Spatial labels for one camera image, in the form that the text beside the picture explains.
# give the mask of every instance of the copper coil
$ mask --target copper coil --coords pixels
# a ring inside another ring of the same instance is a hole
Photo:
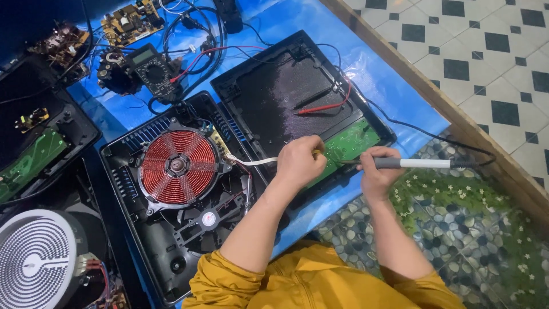
[[[174,154],[183,154],[190,161],[184,175],[172,177],[165,170],[166,161]],[[171,131],[149,145],[141,165],[141,181],[157,201],[185,204],[208,187],[215,163],[214,150],[206,138],[193,131]]]

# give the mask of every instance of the person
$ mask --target person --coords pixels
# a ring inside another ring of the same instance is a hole
[[[403,169],[377,170],[373,157],[400,158],[372,147],[360,155],[361,189],[370,208],[377,259],[385,282],[348,267],[335,250],[300,240],[272,262],[278,222],[295,195],[326,167],[319,136],[290,142],[277,174],[217,251],[203,255],[183,308],[464,308],[409,238],[389,201]]]

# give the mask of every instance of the power supply board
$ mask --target power supply board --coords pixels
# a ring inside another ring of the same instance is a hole
[[[125,47],[162,30],[164,22],[151,0],[137,0],[136,4],[105,15],[101,26],[109,45]]]
[[[68,146],[59,133],[46,128],[15,162],[0,171],[0,203],[17,194]]]
[[[376,131],[364,118],[355,121],[324,143],[326,147],[324,156],[328,159],[328,163],[322,174],[310,182],[306,188],[314,186],[342,167],[343,165],[339,161],[355,159],[368,148],[375,146],[379,140]]]

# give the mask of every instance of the green circuit board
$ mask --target green circuit board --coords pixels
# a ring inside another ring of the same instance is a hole
[[[45,129],[14,163],[0,171],[0,202],[17,194],[67,147],[60,134]]]
[[[345,130],[334,135],[324,143],[326,146],[324,155],[328,159],[328,164],[322,174],[309,183],[306,188],[314,186],[342,167],[339,161],[353,160],[366,151],[366,149],[375,146],[378,142],[379,136],[364,118],[349,125]]]

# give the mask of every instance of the hand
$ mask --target hand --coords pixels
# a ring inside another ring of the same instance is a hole
[[[324,142],[318,135],[304,136],[284,146],[278,155],[274,179],[299,191],[320,176],[328,160],[320,153],[313,156],[313,150],[324,151]]]
[[[404,174],[405,169],[382,168],[378,170],[373,157],[401,158],[398,150],[388,147],[371,147],[360,155],[361,165],[357,170],[364,170],[360,187],[366,201],[371,205],[389,200],[388,190]]]

